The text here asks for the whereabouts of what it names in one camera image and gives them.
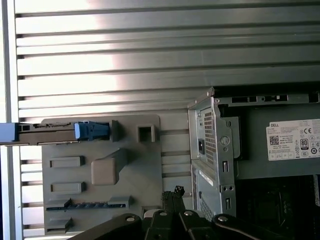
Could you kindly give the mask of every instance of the rectangular slot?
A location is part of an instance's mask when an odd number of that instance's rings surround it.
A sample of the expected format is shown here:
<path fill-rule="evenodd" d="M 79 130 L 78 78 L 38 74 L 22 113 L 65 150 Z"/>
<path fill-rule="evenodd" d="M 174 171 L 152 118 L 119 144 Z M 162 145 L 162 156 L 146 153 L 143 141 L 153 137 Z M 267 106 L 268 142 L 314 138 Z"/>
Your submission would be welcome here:
<path fill-rule="evenodd" d="M 137 126 L 137 141 L 139 143 L 154 143 L 156 141 L 156 131 L 154 125 Z"/>
<path fill-rule="evenodd" d="M 231 101 L 233 104 L 248 103 L 248 97 L 247 96 L 232 97 Z"/>
<path fill-rule="evenodd" d="M 288 95 L 277 95 L 275 96 L 276 102 L 287 102 L 288 101 Z"/>
<path fill-rule="evenodd" d="M 272 96 L 264 96 L 264 101 L 265 102 L 271 102 L 272 101 Z"/>
<path fill-rule="evenodd" d="M 80 194 L 84 188 L 84 182 L 64 182 L 51 184 L 50 191 L 53 194 Z"/>
<path fill-rule="evenodd" d="M 65 234 L 72 224 L 71 218 L 69 219 L 58 219 L 58 220 L 51 220 L 48 223 L 46 232 L 48 234 Z"/>
<path fill-rule="evenodd" d="M 198 149 L 200 154 L 202 155 L 205 154 L 205 140 L 203 139 L 198 140 Z"/>
<path fill-rule="evenodd" d="M 309 93 L 309 103 L 318 103 L 319 102 L 319 93 L 313 92 Z"/>
<path fill-rule="evenodd" d="M 256 96 L 250 96 L 249 97 L 249 102 L 250 103 L 255 103 L 257 101 L 257 97 Z"/>
<path fill-rule="evenodd" d="M 230 210 L 231 209 L 231 200 L 230 198 L 225 199 L 225 209 Z"/>
<path fill-rule="evenodd" d="M 46 203 L 45 207 L 50 208 L 66 208 L 71 204 L 71 199 L 68 200 L 50 200 Z"/>
<path fill-rule="evenodd" d="M 222 164 L 223 164 L 223 172 L 224 172 L 224 173 L 229 172 L 228 162 L 227 162 L 227 161 L 223 161 Z"/>
<path fill-rule="evenodd" d="M 265 102 L 287 102 L 288 101 L 288 95 L 276 95 L 276 96 L 264 96 L 262 98 L 262 101 Z"/>
<path fill-rule="evenodd" d="M 82 156 L 55 157 L 49 160 L 50 168 L 72 168 L 84 164 Z"/>
<path fill-rule="evenodd" d="M 140 142 L 151 142 L 151 127 L 140 127 L 139 128 Z"/>
<path fill-rule="evenodd" d="M 30 131 L 29 125 L 22 125 L 22 131 Z"/>

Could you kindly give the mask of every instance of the barcode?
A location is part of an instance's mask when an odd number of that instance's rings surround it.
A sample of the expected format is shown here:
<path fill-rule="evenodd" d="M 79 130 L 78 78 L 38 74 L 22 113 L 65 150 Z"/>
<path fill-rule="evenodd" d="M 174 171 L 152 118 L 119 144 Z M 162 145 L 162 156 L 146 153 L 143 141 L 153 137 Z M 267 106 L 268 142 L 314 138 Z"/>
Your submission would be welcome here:
<path fill-rule="evenodd" d="M 270 145 L 279 145 L 279 136 L 270 136 Z"/>

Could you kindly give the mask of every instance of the power supply label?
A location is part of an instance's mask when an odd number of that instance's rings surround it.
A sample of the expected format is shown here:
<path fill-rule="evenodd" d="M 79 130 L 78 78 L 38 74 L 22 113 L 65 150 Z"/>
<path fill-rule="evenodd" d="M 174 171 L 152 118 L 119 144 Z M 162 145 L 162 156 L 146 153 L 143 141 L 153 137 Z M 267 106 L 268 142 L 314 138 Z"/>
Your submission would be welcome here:
<path fill-rule="evenodd" d="M 270 122 L 269 161 L 320 158 L 320 119 Z"/>

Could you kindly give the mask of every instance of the horizontal metal slats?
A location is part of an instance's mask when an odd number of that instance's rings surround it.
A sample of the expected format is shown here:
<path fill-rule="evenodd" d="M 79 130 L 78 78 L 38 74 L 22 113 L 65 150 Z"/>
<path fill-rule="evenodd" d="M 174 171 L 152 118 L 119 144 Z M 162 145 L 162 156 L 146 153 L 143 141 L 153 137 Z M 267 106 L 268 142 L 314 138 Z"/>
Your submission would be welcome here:
<path fill-rule="evenodd" d="M 118 31 L 316 22 L 319 20 L 318 8 L 318 6 L 291 6 L 23 17 L 16 19 L 16 32 L 17 34 L 36 34 L 103 29 Z"/>

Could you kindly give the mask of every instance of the blue plastic clip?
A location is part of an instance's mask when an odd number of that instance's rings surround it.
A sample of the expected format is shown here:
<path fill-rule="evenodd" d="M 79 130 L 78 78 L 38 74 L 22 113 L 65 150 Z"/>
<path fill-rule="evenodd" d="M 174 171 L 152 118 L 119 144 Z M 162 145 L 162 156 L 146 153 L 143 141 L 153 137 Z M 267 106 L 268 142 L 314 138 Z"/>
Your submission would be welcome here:
<path fill-rule="evenodd" d="M 0 143 L 12 143 L 19 140 L 17 123 L 0 123 Z"/>
<path fill-rule="evenodd" d="M 92 141 L 94 139 L 109 138 L 109 125 L 94 121 L 83 121 L 74 124 L 74 136 L 78 141 Z"/>

